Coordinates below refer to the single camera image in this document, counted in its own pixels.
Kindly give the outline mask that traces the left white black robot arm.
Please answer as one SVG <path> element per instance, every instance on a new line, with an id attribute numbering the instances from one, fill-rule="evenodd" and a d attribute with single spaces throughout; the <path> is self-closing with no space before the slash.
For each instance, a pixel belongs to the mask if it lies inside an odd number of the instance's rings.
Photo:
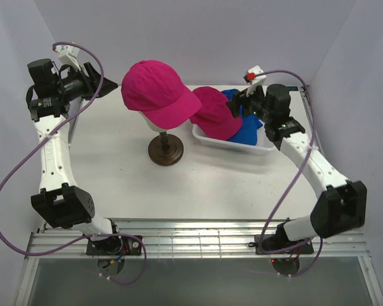
<path id="1" fill-rule="evenodd" d="M 31 197 L 32 207 L 53 228 L 75 229 L 88 235 L 93 247 L 117 254 L 123 247 L 117 226 L 96 213 L 92 196 L 78 187 L 70 162 L 70 103 L 75 99 L 101 98 L 117 84 L 101 75 L 90 62 L 77 69 L 64 64 L 57 69 L 50 59 L 27 65 L 33 85 L 26 93 L 27 108 L 40 141 L 41 182 Z"/>

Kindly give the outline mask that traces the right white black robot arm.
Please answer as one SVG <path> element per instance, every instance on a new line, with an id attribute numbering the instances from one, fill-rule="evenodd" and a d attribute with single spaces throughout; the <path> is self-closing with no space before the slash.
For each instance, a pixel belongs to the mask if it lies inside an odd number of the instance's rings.
<path id="1" fill-rule="evenodd" d="M 234 93 L 227 102 L 234 117 L 256 115 L 267 139 L 288 157 L 311 185 L 317 202 L 309 215 L 287 219 L 273 235 L 261 235 L 263 254 L 290 253 L 315 237 L 329 238 L 364 226 L 367 188 L 351 181 L 313 146 L 314 138 L 290 114 L 290 92 L 281 84 Z"/>

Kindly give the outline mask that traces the pink cap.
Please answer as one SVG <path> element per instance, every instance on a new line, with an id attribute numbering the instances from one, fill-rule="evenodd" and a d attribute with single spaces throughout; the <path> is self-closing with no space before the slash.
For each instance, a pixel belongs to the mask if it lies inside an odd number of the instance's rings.
<path id="1" fill-rule="evenodd" d="M 127 109 L 146 112 L 147 116 L 170 112 L 191 117 L 202 106 L 174 68 L 151 59 L 129 69 L 121 83 L 121 95 Z"/>
<path id="2" fill-rule="evenodd" d="M 234 118 L 227 107 L 227 97 L 218 89 L 209 86 L 198 87 L 192 91 L 201 102 L 201 108 L 190 117 L 210 138 L 228 140 L 243 125 L 241 118 Z"/>

